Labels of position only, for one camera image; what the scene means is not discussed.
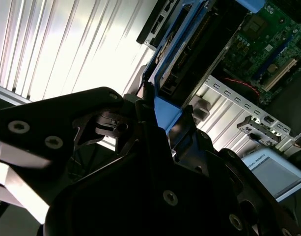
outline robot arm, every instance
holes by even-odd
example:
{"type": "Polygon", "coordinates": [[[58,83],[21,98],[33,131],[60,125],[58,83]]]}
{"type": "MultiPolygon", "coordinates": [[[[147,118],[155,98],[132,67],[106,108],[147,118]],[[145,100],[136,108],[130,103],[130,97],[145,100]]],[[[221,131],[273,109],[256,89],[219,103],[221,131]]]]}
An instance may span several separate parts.
{"type": "Polygon", "coordinates": [[[174,161],[153,87],[144,91],[123,99],[97,88],[0,111],[0,186],[43,217],[44,235],[301,234],[241,159],[216,152],[189,120],[186,135],[170,137],[186,154],[174,161]],[[73,151],[105,135],[117,139],[114,157],[64,182],[73,151]]]}

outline metal frame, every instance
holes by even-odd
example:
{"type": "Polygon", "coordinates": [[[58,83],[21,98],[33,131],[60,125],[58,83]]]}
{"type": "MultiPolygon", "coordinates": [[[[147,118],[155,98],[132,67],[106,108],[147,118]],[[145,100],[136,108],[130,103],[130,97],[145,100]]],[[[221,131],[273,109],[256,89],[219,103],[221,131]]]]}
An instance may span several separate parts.
{"type": "Polygon", "coordinates": [[[250,113],[252,116],[256,117],[257,119],[260,119],[260,122],[263,123],[265,126],[275,130],[281,135],[285,135],[288,138],[294,138],[290,136],[290,127],[280,122],[278,119],[274,118],[264,110],[260,109],[259,107],[257,107],[241,95],[239,95],[234,90],[230,89],[228,86],[217,80],[214,76],[210,75],[207,78],[205,85],[210,89],[216,91],[217,93],[221,94],[222,96],[226,97],[228,100],[233,102],[235,105],[241,107],[242,109],[250,113]],[[266,122],[264,120],[266,116],[270,116],[275,120],[275,122],[273,122],[272,124],[266,122]]]}
{"type": "Polygon", "coordinates": [[[2,88],[1,86],[0,86],[0,99],[10,104],[13,104],[15,106],[23,105],[31,102],[26,98],[23,98],[5,88],[2,88]]]}

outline pcie slot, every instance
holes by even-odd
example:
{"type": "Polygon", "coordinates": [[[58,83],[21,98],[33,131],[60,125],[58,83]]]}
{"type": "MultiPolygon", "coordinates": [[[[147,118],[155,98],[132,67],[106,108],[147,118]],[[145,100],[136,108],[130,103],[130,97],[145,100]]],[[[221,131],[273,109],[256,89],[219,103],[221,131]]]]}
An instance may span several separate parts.
{"type": "Polygon", "coordinates": [[[275,84],[297,63],[294,58],[290,58],[265,84],[264,90],[269,91],[275,84]]]}

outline screw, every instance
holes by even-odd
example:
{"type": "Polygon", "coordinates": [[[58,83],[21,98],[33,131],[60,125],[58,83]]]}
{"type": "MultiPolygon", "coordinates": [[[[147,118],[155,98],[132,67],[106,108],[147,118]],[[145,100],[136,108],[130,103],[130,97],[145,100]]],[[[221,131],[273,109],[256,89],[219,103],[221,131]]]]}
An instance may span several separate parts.
{"type": "Polygon", "coordinates": [[[46,146],[51,149],[59,149],[63,146],[63,140],[57,136],[49,136],[44,142],[46,146]]]}
{"type": "Polygon", "coordinates": [[[114,93],[109,93],[109,96],[113,99],[117,99],[117,95],[115,95],[114,93]]]}
{"type": "Polygon", "coordinates": [[[230,214],[229,220],[230,220],[231,225],[233,225],[234,228],[236,228],[238,231],[241,231],[243,229],[242,222],[236,215],[230,214]]]}
{"type": "Polygon", "coordinates": [[[290,232],[287,229],[285,229],[285,228],[282,229],[282,233],[283,233],[284,236],[292,236],[290,234],[290,232]]]}
{"type": "Polygon", "coordinates": [[[209,136],[205,132],[200,132],[201,136],[203,136],[205,139],[209,139],[209,136]]]}
{"type": "Polygon", "coordinates": [[[235,158],[235,153],[231,150],[228,151],[228,155],[232,158],[235,158]]]}
{"type": "Polygon", "coordinates": [[[168,203],[171,206],[176,206],[178,204],[178,198],[175,195],[175,193],[173,193],[170,190],[166,190],[164,191],[164,200],[166,201],[166,203],[168,203]]]}
{"type": "Polygon", "coordinates": [[[8,124],[8,129],[16,134],[25,134],[30,130],[30,126],[24,121],[14,120],[8,124]]]}

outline white label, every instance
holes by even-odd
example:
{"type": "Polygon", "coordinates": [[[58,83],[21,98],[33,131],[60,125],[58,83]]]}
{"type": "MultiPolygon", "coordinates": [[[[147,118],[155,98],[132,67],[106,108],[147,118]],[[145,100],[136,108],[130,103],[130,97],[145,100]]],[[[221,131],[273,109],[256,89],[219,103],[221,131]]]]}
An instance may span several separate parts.
{"type": "Polygon", "coordinates": [[[270,52],[274,47],[270,44],[267,45],[267,47],[265,48],[267,50],[267,52],[270,52]]]}

